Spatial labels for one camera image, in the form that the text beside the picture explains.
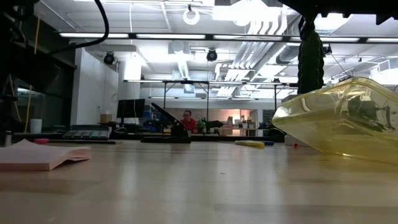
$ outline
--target white cup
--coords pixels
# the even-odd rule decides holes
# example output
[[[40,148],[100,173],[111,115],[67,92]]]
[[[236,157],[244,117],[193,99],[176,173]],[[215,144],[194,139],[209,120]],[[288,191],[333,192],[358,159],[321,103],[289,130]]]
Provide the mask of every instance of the white cup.
[[[41,119],[31,119],[30,120],[30,133],[41,133],[42,132],[42,120]]]

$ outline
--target clear plastic container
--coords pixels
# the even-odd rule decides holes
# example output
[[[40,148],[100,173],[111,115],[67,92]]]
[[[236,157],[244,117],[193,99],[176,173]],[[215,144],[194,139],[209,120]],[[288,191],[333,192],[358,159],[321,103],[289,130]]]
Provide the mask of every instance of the clear plastic container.
[[[286,101],[272,123],[321,152],[398,164],[398,94],[367,78]]]

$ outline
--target woman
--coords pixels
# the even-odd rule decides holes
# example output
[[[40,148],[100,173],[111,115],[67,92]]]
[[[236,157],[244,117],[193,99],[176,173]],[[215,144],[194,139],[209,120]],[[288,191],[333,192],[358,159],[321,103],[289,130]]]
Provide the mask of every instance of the woman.
[[[191,115],[192,115],[191,111],[189,111],[189,110],[184,111],[184,115],[183,115],[184,119],[181,120],[181,123],[183,123],[185,125],[186,130],[192,131],[195,129],[197,122],[191,118]]]

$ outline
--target black monitor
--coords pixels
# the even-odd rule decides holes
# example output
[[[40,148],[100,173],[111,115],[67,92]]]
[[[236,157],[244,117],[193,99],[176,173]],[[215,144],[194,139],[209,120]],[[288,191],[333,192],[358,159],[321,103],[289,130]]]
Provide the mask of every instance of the black monitor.
[[[125,118],[142,118],[144,116],[145,99],[119,100],[117,117],[124,124]]]

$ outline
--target table surface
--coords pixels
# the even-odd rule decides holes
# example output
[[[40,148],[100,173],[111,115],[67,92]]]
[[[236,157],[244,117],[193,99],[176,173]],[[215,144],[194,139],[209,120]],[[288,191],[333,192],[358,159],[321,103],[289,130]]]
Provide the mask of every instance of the table surface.
[[[51,172],[1,172],[0,223],[398,223],[398,166],[281,144],[92,148]]]

